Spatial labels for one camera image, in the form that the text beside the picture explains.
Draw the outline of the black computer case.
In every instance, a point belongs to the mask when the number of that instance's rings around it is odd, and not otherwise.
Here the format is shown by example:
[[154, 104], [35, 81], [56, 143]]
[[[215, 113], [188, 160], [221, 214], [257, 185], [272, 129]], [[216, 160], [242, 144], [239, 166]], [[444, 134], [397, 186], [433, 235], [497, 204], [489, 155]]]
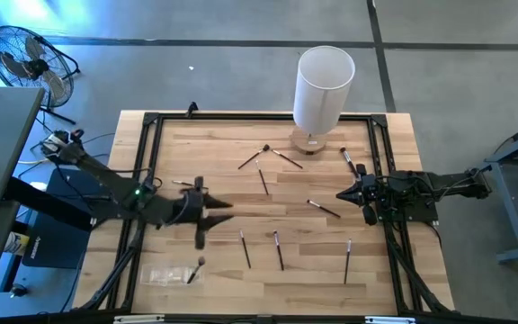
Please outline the black computer case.
[[[92, 178], [81, 171], [54, 170], [47, 186], [47, 193], [58, 195], [62, 201], [84, 212], [90, 212], [70, 185], [79, 189], [83, 185], [92, 184]], [[30, 241], [22, 258], [22, 264], [30, 267], [76, 269], [89, 236], [88, 231], [77, 229], [47, 214], [37, 212], [31, 224]]]

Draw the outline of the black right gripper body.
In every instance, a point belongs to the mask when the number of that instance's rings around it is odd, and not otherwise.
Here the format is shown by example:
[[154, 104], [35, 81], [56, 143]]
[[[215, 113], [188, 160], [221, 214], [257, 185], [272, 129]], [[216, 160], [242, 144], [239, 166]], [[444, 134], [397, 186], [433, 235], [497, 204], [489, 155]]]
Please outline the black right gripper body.
[[364, 164], [357, 164], [355, 169], [360, 176], [357, 182], [360, 189], [360, 203], [362, 204], [362, 213], [365, 223], [373, 226], [378, 222], [375, 211], [371, 207], [371, 203], [377, 198], [377, 180], [374, 174], [368, 174]]

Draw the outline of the grey fluffy head makeup brush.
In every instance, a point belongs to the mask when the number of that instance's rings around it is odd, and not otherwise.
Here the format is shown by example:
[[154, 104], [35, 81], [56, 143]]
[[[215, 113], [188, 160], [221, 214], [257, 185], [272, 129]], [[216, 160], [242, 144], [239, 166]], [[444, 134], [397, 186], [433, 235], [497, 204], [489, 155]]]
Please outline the grey fluffy head makeup brush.
[[188, 284], [191, 284], [193, 282], [193, 280], [195, 279], [199, 270], [205, 265], [205, 263], [206, 263], [205, 257], [200, 256], [198, 258], [198, 265], [193, 269], [192, 273], [190, 274], [190, 277], [188, 278], [188, 281], [187, 281]]

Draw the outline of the white shade wooden base lamp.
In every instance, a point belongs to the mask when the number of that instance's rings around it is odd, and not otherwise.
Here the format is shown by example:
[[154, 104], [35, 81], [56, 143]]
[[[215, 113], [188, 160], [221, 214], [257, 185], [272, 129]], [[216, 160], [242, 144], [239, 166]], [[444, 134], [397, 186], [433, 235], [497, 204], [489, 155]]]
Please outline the white shade wooden base lamp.
[[326, 135], [337, 125], [344, 109], [356, 66], [344, 50], [317, 46], [306, 50], [297, 66], [290, 135], [293, 147], [314, 155], [326, 145]]

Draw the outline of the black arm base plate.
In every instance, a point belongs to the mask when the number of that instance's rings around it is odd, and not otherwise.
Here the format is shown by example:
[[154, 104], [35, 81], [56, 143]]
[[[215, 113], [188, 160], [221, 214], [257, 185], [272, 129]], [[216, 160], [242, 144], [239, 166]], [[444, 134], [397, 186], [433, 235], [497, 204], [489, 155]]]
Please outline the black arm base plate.
[[140, 186], [131, 189], [121, 198], [116, 198], [113, 193], [106, 193], [91, 195], [85, 200], [92, 207], [97, 220], [133, 220], [141, 216], [155, 193], [155, 187]]
[[395, 171], [380, 177], [380, 215], [393, 221], [437, 221], [435, 190], [425, 172]]

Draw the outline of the clear plastic bag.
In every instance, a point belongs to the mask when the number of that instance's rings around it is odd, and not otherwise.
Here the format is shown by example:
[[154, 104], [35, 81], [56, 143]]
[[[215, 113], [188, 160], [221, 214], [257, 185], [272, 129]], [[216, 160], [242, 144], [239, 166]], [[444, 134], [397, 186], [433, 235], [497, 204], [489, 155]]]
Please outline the clear plastic bag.
[[150, 286], [184, 286], [202, 284], [204, 275], [200, 269], [191, 284], [188, 278], [196, 266], [187, 265], [167, 265], [167, 264], [147, 264], [141, 267], [139, 282]]

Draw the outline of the white metal bracket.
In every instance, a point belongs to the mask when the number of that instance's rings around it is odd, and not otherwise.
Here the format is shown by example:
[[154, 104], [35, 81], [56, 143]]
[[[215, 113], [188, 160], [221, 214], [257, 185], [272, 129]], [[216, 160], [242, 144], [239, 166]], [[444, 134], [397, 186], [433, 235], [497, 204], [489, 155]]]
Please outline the white metal bracket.
[[116, 316], [112, 324], [157, 324], [165, 321], [161, 314], [125, 315]]
[[416, 324], [415, 318], [366, 316], [365, 324]]

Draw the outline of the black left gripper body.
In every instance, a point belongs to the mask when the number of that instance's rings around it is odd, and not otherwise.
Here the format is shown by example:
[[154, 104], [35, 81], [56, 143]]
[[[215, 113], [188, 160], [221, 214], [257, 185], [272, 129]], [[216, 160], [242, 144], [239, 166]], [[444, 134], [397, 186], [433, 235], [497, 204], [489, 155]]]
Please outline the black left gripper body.
[[205, 247], [205, 235], [207, 232], [207, 222], [204, 217], [204, 180], [202, 176], [196, 176], [194, 187], [187, 189], [183, 193], [183, 199], [174, 202], [174, 215], [171, 218], [172, 225], [194, 224], [195, 248], [203, 250]]

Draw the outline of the black aluminium table frame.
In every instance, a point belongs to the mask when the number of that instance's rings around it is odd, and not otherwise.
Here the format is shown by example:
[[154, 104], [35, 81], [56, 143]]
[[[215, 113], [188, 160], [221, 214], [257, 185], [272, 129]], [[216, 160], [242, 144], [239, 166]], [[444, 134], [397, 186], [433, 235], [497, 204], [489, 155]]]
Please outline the black aluminium table frame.
[[[327, 147], [314, 156], [293, 149], [293, 128], [284, 112], [197, 112], [191, 119], [178, 112], [123, 112], [112, 140], [112, 168], [151, 168], [161, 194], [169, 197], [180, 190], [172, 180], [190, 182], [202, 176], [214, 196], [232, 204], [229, 213], [234, 217], [208, 233], [201, 252], [204, 282], [193, 285], [139, 282], [143, 265], [195, 266], [200, 255], [193, 246], [193, 227], [148, 227], [111, 305], [129, 305], [136, 313], [251, 315], [393, 315], [399, 306], [420, 305], [406, 275], [392, 271], [384, 229], [368, 226], [357, 206], [335, 197], [353, 180], [339, 151], [342, 146], [371, 172], [421, 166], [409, 116], [348, 113], [331, 132]], [[270, 149], [256, 160], [269, 195], [255, 159], [237, 169], [265, 144]], [[279, 232], [284, 271], [274, 230]], [[348, 238], [352, 251], [343, 284]]]

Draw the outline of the silver ferrule makeup brush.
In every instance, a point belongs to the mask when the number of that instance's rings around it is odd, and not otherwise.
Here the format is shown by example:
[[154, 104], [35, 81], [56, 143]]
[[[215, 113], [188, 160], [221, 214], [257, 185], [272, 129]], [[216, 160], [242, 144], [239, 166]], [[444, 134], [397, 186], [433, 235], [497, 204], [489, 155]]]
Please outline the silver ferrule makeup brush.
[[[177, 184], [177, 185], [184, 185], [184, 186], [189, 186], [189, 187], [194, 187], [195, 186], [194, 184], [187, 183], [187, 182], [184, 182], [184, 181], [179, 181], [179, 180], [172, 180], [171, 182], [173, 184]], [[207, 186], [202, 186], [201, 188], [209, 189], [209, 187], [207, 187]]]

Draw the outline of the black head makeup brush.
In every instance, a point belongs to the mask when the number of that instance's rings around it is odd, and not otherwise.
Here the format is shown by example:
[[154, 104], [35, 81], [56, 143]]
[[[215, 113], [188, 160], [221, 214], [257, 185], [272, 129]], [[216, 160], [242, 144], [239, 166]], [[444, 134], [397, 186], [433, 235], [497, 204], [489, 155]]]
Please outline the black head makeup brush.
[[256, 159], [260, 154], [270, 149], [268, 144], [265, 144], [262, 148], [260, 148], [257, 152], [255, 152], [251, 157], [249, 157], [245, 162], [243, 162], [237, 169], [241, 169], [245, 165], [247, 165], [252, 160]]

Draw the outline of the thick maroon head makeup brush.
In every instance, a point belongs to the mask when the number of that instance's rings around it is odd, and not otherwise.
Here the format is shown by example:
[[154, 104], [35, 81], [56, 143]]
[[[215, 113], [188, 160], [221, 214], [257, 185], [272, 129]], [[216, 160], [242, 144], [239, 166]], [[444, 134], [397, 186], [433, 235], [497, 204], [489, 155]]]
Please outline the thick maroon head makeup brush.
[[350, 171], [353, 173], [353, 176], [354, 178], [357, 178], [358, 177], [358, 172], [356, 170], [356, 167], [355, 167], [355, 164], [352, 162], [351, 158], [350, 158], [350, 155], [348, 154], [347, 150], [346, 150], [346, 147], [345, 146], [342, 146], [340, 149], [339, 149], [340, 153], [343, 155]]

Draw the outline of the black floor fan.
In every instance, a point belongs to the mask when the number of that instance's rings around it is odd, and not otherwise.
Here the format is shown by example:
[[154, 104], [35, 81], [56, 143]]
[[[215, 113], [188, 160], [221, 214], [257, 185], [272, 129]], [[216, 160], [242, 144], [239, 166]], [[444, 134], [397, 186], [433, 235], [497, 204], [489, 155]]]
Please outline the black floor fan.
[[74, 92], [78, 63], [38, 33], [19, 26], [0, 26], [0, 79], [6, 86], [44, 90], [40, 109], [63, 122], [76, 122], [55, 109]]

